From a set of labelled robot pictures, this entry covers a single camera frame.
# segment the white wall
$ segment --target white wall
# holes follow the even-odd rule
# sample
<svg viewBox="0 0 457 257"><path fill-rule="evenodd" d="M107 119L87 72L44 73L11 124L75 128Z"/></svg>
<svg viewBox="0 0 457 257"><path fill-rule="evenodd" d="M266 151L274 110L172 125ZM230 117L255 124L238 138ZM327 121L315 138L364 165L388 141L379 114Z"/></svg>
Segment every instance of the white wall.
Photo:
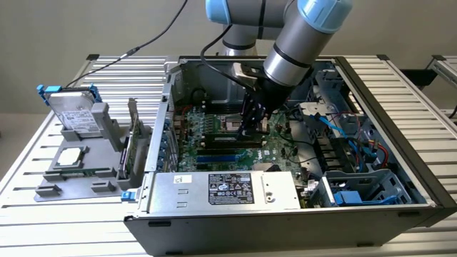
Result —
<svg viewBox="0 0 457 257"><path fill-rule="evenodd" d="M0 112L48 112L36 85L66 84L88 54L120 55L148 40L182 2L0 0ZM456 0L355 0L324 54L388 54L399 66L424 67L432 54L457 55L456 10ZM170 32L139 54L198 55L220 29L207 21L204 0L190 0ZM271 45L258 44L262 54Z"/></svg>

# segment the power supply label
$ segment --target power supply label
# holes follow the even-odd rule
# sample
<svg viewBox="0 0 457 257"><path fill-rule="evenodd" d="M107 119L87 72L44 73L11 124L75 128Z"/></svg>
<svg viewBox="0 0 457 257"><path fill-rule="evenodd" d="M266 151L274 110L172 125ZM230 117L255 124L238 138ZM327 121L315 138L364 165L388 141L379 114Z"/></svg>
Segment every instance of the power supply label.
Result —
<svg viewBox="0 0 457 257"><path fill-rule="evenodd" d="M251 173L210 174L208 182L211 205L255 203Z"/></svg>

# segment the warning label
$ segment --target warning label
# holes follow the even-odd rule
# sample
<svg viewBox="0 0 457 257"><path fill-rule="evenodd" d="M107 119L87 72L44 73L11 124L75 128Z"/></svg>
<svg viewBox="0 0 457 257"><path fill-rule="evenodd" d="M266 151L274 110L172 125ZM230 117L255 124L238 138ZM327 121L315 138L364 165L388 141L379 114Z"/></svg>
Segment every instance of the warning label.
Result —
<svg viewBox="0 0 457 257"><path fill-rule="evenodd" d="M210 174L208 202L211 205L255 203L250 173Z"/></svg>
<svg viewBox="0 0 457 257"><path fill-rule="evenodd" d="M90 110L63 111L63 116L67 125L72 127L76 133L98 132L100 130Z"/></svg>

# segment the black cable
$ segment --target black cable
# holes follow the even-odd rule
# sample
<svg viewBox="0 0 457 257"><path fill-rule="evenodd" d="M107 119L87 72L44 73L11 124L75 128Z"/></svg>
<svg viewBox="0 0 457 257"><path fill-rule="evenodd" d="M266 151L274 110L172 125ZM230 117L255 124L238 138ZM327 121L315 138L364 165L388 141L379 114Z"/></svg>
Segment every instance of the black cable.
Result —
<svg viewBox="0 0 457 257"><path fill-rule="evenodd" d="M308 162L308 161L311 161L311 160L314 160L314 159L318 159L318 157L310 158L308 160L304 160L303 162L295 162L295 161L291 160L291 157L287 158L287 160L288 160L290 162L296 163L296 164L302 164L302 163Z"/></svg>
<svg viewBox="0 0 457 257"><path fill-rule="evenodd" d="M123 59L126 59L126 58L128 58L130 56L135 55L135 54L142 50L142 48L144 48L147 45L150 45L152 42L155 42L155 41L167 33L167 31L171 29L171 27L172 27L172 25L174 25L176 19L179 18L180 14L182 14L182 12L183 12L183 9L184 9L184 7L186 7L187 1L188 1L188 0L184 0L184 3L183 3L183 5L182 5L182 8L180 8L180 10L179 10L178 13L176 13L172 22L168 24L167 28L160 32L160 34L159 34L154 39L151 39L151 40L150 40L148 42L146 42L143 45L140 45L140 46L132 48L126 54L123 54L123 55L120 56L120 58L118 58L115 61L112 61L111 63L108 63L106 66L100 67L100 68L96 69L96 70L92 70L92 71L84 73L82 76L79 76L76 79L74 79L72 82L70 82L70 83L67 84L66 88L70 87L71 84L76 83L76 82L78 82L80 79L83 79L86 76L88 76L88 75L91 75L92 73L95 73L95 72L103 70L104 68L107 68L107 67L112 66L114 64L116 64L118 62L120 62Z"/></svg>
<svg viewBox="0 0 457 257"><path fill-rule="evenodd" d="M280 123L280 119L283 118L283 115L284 115L287 112L295 111L295 110L298 110L298 109L300 109L300 107L294 107L292 109L290 109L290 110L287 110L287 111L284 111L284 112L282 113L282 116L278 118L275 127L276 127L278 124ZM288 142L291 142L291 143L304 143L304 144L307 144L307 145L310 145L310 146L314 146L314 144L310 143L310 142L307 142L307 141L294 140L294 139L287 138L284 135L282 135L282 133L278 133L278 134L279 134L279 136L280 136L286 141L288 141Z"/></svg>
<svg viewBox="0 0 457 257"><path fill-rule="evenodd" d="M456 113L457 113L457 105L456 105L455 111L452 112L452 114L449 116L451 119L456 116Z"/></svg>
<svg viewBox="0 0 457 257"><path fill-rule="evenodd" d="M228 25L228 27L226 28L224 32L220 34L220 36L202 49L200 52L200 59L203 64L212 69L214 71L216 71L220 75L223 75L224 77L227 77L230 80L232 80L235 83L240 84L244 88L251 88L251 86L244 83L240 79L238 79L236 77L234 77L232 75L227 74L226 72L220 71L214 65L211 65L206 59L206 52L208 51L210 47L212 47L216 42L224 37L224 35L227 34L227 32L230 32L230 29L232 28L232 25Z"/></svg>

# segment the aluminum extrusion table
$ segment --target aluminum extrusion table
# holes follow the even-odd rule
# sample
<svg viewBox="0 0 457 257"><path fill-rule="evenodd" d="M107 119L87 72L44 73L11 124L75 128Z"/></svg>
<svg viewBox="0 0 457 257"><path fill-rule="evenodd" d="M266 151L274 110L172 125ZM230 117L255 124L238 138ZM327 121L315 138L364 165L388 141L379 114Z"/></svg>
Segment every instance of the aluminum extrusion table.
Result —
<svg viewBox="0 0 457 257"><path fill-rule="evenodd" d="M88 61L79 75L112 61ZM385 108L440 182L457 199L457 128L417 90L391 61L376 56L347 59ZM138 98L140 117L155 124L164 85L166 57L130 57L88 76L111 116L130 120L127 101ZM123 224L136 204L120 197L35 202L42 182L62 143L62 124L50 114L0 182L0 256L148 256ZM243 256L457 256L457 214L431 228L415 228L383 247L346 248Z"/></svg>

